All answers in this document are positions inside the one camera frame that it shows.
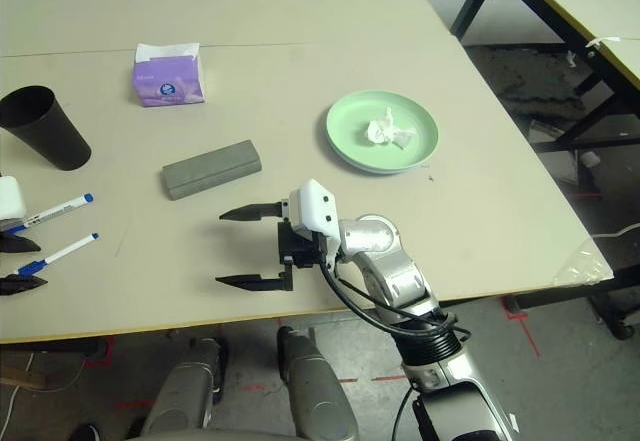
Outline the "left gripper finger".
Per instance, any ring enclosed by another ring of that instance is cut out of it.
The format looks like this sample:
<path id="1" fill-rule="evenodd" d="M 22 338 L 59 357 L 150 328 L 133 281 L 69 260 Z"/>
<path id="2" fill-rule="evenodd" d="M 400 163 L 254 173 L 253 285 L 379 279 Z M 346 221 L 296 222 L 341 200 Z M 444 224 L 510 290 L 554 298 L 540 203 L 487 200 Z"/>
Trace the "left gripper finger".
<path id="1" fill-rule="evenodd" d="M 41 247 L 32 240 L 10 233 L 0 234 L 1 253 L 39 252 Z"/>
<path id="2" fill-rule="evenodd" d="M 15 295 L 47 284 L 37 276 L 11 274 L 0 279 L 0 295 Z"/>

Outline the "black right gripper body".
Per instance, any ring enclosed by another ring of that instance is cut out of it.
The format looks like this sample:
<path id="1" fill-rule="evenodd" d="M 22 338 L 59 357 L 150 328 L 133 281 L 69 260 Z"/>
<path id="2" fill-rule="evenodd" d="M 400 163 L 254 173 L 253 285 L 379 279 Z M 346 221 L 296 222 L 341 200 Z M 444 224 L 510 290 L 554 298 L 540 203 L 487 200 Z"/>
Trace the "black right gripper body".
<path id="1" fill-rule="evenodd" d="M 287 274 L 292 274 L 293 268 L 313 268 L 326 259 L 325 236 L 312 231 L 311 239 L 307 239 L 296 233 L 288 221 L 281 221 L 278 223 L 278 251 Z"/>

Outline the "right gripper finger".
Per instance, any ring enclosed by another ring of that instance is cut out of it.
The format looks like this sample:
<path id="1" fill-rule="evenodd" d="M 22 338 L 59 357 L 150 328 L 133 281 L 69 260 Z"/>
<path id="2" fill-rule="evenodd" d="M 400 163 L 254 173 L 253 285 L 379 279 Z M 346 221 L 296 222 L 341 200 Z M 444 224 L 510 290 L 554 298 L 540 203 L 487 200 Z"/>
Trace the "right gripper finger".
<path id="1" fill-rule="evenodd" d="M 260 274 L 242 274 L 216 277 L 215 280 L 251 292 L 293 290 L 293 277 L 290 271 L 280 272 L 277 278 L 263 278 Z"/>
<path id="2" fill-rule="evenodd" d="M 219 216 L 220 220 L 259 221 L 264 217 L 288 217 L 288 202 L 255 203 L 231 209 Z"/>

